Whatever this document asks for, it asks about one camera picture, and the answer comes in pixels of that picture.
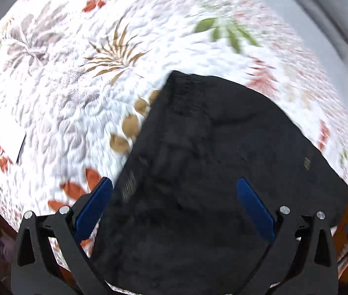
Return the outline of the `black pants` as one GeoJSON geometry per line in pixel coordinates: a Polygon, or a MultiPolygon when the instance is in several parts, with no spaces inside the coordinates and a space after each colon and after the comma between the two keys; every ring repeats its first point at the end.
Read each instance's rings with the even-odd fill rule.
{"type": "Polygon", "coordinates": [[[141,294],[230,294],[268,249],[237,195],[339,223],[348,185],[274,102],[219,77],[173,71],[120,173],[91,261],[141,294]]]}

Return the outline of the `small white card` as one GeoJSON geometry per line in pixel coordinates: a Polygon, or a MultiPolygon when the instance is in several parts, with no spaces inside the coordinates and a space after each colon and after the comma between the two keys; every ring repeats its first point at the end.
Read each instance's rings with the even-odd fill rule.
{"type": "Polygon", "coordinates": [[[12,121],[8,121],[4,127],[2,148],[14,163],[18,162],[22,145],[25,141],[25,130],[12,121]]]}

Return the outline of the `floral white quilt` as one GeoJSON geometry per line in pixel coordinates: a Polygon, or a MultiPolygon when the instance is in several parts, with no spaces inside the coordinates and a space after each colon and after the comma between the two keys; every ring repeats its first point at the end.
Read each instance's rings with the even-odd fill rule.
{"type": "MultiPolygon", "coordinates": [[[[267,97],[348,185],[348,47],[294,0],[15,0],[0,19],[0,214],[17,234],[27,211],[72,207],[103,177],[114,190],[173,71],[267,97]],[[26,133],[17,163],[8,121],[26,133]]],[[[80,244],[98,275],[101,218],[80,244]]]]}

